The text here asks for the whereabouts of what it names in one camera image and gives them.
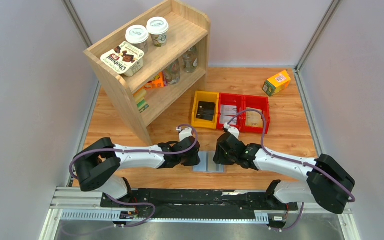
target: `white wall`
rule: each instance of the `white wall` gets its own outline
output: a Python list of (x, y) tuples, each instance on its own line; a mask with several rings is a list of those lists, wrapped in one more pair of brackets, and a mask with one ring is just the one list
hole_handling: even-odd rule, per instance
[(361, 239), (384, 239), (384, 1), (342, 1), (302, 76), (324, 152), (355, 178)]
[[(162, 0), (71, 0), (97, 42)], [(331, 0), (183, 0), (211, 19), (211, 66), (294, 66)]]
[(60, 0), (0, 1), (0, 239), (38, 239), (96, 85)]

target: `wooden shelf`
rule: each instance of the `wooden shelf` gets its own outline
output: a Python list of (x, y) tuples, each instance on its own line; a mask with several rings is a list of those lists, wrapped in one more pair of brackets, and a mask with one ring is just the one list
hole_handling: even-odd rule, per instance
[(206, 71), (201, 67), (198, 67), (192, 73), (185, 72), (182, 69), (180, 71), (180, 81), (177, 84), (169, 84), (166, 87), (146, 90), (145, 100), (149, 107), (140, 114), (145, 125), (151, 124), (172, 103), (202, 78), (204, 74), (206, 74)]
[[(117, 74), (103, 63), (102, 54), (126, 40), (126, 30), (133, 25), (146, 26), (149, 19), (164, 17), (168, 24), (167, 43), (156, 47), (148, 39), (148, 52), (143, 57), (143, 68), (132, 77)], [(115, 30), (84, 51), (120, 118), (144, 143), (152, 145), (147, 126), (195, 84), (204, 91), (207, 82), (211, 22), (208, 16), (180, 0), (164, 0), (129, 23)], [(180, 82), (148, 92), (149, 109), (140, 113), (133, 93), (156, 76), (192, 46), (198, 50), (198, 69), (193, 73), (182, 71)]]
[(165, 46), (156, 47), (149, 38), (148, 52), (143, 57), (143, 68), (132, 77), (123, 77), (133, 93), (208, 34), (207, 30), (174, 12), (164, 18), (169, 25)]

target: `glass jar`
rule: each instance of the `glass jar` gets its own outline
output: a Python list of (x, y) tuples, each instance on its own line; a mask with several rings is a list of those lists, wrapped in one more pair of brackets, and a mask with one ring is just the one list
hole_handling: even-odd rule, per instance
[(168, 84), (177, 84), (180, 81), (180, 62), (179, 59), (172, 62), (166, 69), (162, 71), (164, 79)]
[(198, 67), (198, 49), (196, 46), (189, 48), (182, 56), (183, 68), (187, 73), (193, 73)]

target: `product label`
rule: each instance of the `product label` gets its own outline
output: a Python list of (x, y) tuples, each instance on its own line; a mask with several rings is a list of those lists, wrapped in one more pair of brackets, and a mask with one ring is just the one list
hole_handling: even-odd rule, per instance
[[(236, 114), (238, 114), (238, 108), (236, 106), (232, 105), (221, 105), (220, 107), (220, 120), (218, 121), (219, 124), (225, 124), (229, 122)], [(238, 124), (238, 118), (235, 118), (232, 122), (232, 125)]]
[(173, 78), (171, 81), (168, 82), (168, 84), (177, 84), (180, 81), (180, 77)]
[(100, 60), (116, 73), (123, 74), (132, 67), (137, 68), (136, 65), (143, 56), (144, 52), (142, 50), (125, 41), (120, 46), (104, 53)]
[(278, 83), (281, 83), (286, 80), (286, 77), (279, 73), (279, 76), (275, 78)]
[[(261, 112), (261, 109), (256, 109), (252, 107), (247, 107), (246, 109), (254, 109)], [(247, 111), (245, 125), (248, 127), (263, 128), (264, 123), (263, 119), (261, 118), (261, 115), (258, 112)]]
[(155, 46), (161, 47), (167, 41), (167, 33), (161, 35), (152, 35), (152, 42)]

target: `wooden floor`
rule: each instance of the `wooden floor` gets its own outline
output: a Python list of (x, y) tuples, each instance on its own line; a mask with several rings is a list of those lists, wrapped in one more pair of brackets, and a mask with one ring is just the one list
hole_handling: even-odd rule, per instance
[[(279, 73), (280, 68), (210, 68), (206, 90), (241, 95), (266, 96), (262, 90), (264, 80)], [(195, 87), (189, 89), (148, 130), (156, 143), (179, 140), (176, 126), (191, 123), (191, 111)], [(264, 145), (272, 150), (301, 156), (315, 157), (316, 150), (304, 113), (295, 79), (289, 87), (269, 98), (271, 123)], [(214, 151), (221, 130), (198, 128), (201, 151)], [(144, 146), (127, 129), (113, 108), (110, 99), (101, 89), (87, 134), (85, 147), (103, 137), (111, 137), (113, 143), (124, 146)], [(259, 143), (260, 134), (241, 133), (244, 144)], [(172, 169), (130, 168), (120, 170), (132, 188), (180, 188), (221, 190), (265, 190), (272, 180), (293, 181), (292, 178), (267, 171), (226, 166), (226, 173), (198, 173), (192, 167), (179, 165)]]

